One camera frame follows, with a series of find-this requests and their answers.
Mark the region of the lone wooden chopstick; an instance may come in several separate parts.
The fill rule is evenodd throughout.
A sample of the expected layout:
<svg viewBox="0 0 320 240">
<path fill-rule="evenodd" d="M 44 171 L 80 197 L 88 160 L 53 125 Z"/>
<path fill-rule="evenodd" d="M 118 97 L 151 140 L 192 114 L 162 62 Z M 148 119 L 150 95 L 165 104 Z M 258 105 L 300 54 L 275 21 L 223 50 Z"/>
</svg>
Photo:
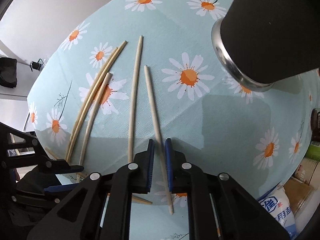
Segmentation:
<svg viewBox="0 0 320 240">
<path fill-rule="evenodd" d="M 158 122 L 157 108 L 156 108 L 156 103 L 155 103 L 155 97 L 153 94 L 151 74 L 150 74 L 149 67 L 147 65 L 144 66 L 144 75 L 145 75 L 146 88 L 147 88 L 147 93 L 148 93 L 153 129 L 154 129 L 154 133 L 155 133 L 155 139 L 157 141 L 157 152 L 159 153 L 160 167 L 161 167 L 161 172 L 162 172 L 162 177 L 163 177 L 167 205 L 168 205 L 170 215 L 173 215 L 174 214 L 174 206 L 172 203 L 172 196 L 171 196 L 171 193 L 170 193 L 169 187 L 168 187 L 168 178 L 167 178 L 167 170 L 166 170 L 166 165 L 165 165 L 165 154 L 164 154 L 164 150 L 163 150 L 162 135 L 161 135 L 160 125 Z"/>
</svg>

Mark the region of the black binder clip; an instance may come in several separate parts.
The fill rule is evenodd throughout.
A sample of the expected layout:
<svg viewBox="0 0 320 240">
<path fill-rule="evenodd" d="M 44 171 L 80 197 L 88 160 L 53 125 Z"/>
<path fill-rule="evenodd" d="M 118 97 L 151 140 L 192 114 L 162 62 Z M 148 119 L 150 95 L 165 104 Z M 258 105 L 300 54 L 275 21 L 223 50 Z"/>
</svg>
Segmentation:
<svg viewBox="0 0 320 240">
<path fill-rule="evenodd" d="M 42 59 L 39 59 L 37 62 L 31 61 L 31 63 L 29 64 L 29 67 L 31 71 L 36 70 L 41 72 L 44 69 L 45 65 L 46 65 L 45 62 Z"/>
</svg>

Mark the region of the daisy print blue tablecloth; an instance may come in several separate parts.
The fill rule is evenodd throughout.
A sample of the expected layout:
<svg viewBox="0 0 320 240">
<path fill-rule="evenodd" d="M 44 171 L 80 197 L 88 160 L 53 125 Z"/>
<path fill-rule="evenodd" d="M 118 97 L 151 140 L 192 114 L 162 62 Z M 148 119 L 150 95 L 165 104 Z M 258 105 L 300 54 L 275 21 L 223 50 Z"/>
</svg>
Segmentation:
<svg viewBox="0 0 320 240">
<path fill-rule="evenodd" d="M 163 138 L 204 172 L 230 174 L 259 198 L 295 172 L 311 141 L 319 72 L 266 92 L 238 84 L 211 42 L 215 21 L 234 0 L 112 0 L 80 23 L 51 56 L 27 97 L 36 135 L 64 158 L 80 107 L 103 63 L 113 63 L 84 155 L 84 172 L 127 163 L 131 87 L 139 38 Z"/>
</svg>

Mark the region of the blue white salt bag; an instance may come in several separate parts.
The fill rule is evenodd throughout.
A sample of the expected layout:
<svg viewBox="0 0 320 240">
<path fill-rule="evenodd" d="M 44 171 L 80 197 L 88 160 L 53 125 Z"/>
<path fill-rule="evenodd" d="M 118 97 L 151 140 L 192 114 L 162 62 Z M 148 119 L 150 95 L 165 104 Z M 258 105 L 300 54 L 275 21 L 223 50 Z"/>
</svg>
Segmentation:
<svg viewBox="0 0 320 240">
<path fill-rule="evenodd" d="M 268 194 L 261 196 L 258 202 L 287 231 L 290 239 L 297 237 L 295 217 L 283 185 L 278 184 Z"/>
</svg>

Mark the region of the black cylindrical utensil holder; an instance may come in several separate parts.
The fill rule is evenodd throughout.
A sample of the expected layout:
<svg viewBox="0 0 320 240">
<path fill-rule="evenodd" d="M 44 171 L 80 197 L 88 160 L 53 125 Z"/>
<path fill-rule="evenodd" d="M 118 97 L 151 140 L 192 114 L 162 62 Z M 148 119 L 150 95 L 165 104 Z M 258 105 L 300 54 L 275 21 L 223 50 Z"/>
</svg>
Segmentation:
<svg viewBox="0 0 320 240">
<path fill-rule="evenodd" d="M 233 0 L 211 36 L 225 70 L 264 92 L 319 67 L 319 0 Z"/>
</svg>

